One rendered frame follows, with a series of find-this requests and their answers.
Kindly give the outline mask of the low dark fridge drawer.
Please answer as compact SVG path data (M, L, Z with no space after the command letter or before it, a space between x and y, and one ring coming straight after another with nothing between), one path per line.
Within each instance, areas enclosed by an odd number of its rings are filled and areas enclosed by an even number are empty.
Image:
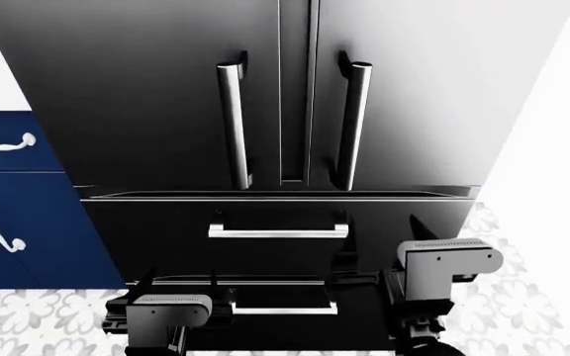
M250 286L321 286L337 304L336 315L233 314L231 295ZM173 294L205 294L210 286L184 285ZM192 327L186 340L189 352L206 351L390 351L382 305L373 287L331 290L327 284L219 285L219 296L206 325Z

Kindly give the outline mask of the stainless steel fridge body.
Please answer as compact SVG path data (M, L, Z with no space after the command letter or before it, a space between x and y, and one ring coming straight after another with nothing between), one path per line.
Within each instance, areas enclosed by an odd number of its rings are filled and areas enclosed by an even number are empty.
M310 157L312 142L312 120L314 114L314 80L316 70L319 0L279 0L279 184L274 189L232 189L223 190L182 190L182 189L129 189L106 186L77 186L68 178L82 202L90 198L122 197L125 195L415 195L442 198L467 198L476 201L483 188L470 186L434 186L422 190L400 189L391 191L350 191L337 189L333 183L334 163L329 166L332 189L316 189L310 184ZM330 275L321 281L314 280L268 280L265 278L230 278L217 275L218 285L236 284L325 284ZM135 281L125 281L128 292L143 277ZM209 275L180 275L161 278L155 274L151 293L177 293L182 286L210 286ZM110 334L127 337L126 304L127 294L110 299L106 313L101 318L101 328ZM248 356L263 356L269 353L284 353L286 356L329 356L331 352L256 352L242 351Z

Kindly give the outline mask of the stainless steel fridge door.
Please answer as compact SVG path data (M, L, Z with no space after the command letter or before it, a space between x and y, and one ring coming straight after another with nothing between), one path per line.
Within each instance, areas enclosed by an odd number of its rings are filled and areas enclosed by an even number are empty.
M332 189L348 80L371 69L356 191L486 183L570 0L319 0L310 184Z
M240 83L251 189L279 184L279 0L0 0L0 50L72 183L234 189L217 64Z

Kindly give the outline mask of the blue kitchen cabinet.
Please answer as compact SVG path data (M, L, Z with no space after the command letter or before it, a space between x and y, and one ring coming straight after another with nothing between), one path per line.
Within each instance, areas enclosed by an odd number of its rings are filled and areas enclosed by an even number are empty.
M0 151L0 290L119 290L126 287L32 112L0 112L0 144L24 133L37 143Z

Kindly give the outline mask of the tall dark fridge drawer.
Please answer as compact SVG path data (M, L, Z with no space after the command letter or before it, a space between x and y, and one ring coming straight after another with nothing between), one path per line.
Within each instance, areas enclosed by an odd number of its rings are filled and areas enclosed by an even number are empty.
M215 239L209 224L229 229L355 229L359 270L392 266L401 242L413 239L417 216L441 239L458 235L474 202L415 195L125 195L82 202L120 274L135 281L154 268L161 278L321 281L332 273L344 239Z

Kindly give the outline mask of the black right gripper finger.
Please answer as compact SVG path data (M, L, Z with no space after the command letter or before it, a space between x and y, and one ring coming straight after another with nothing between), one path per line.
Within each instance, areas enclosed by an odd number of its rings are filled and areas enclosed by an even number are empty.
M340 250L333 256L331 271L334 274L356 272L358 270L359 254L356 230L349 231Z
M410 215L410 228L413 241L438 241L439 237L432 232L417 216Z

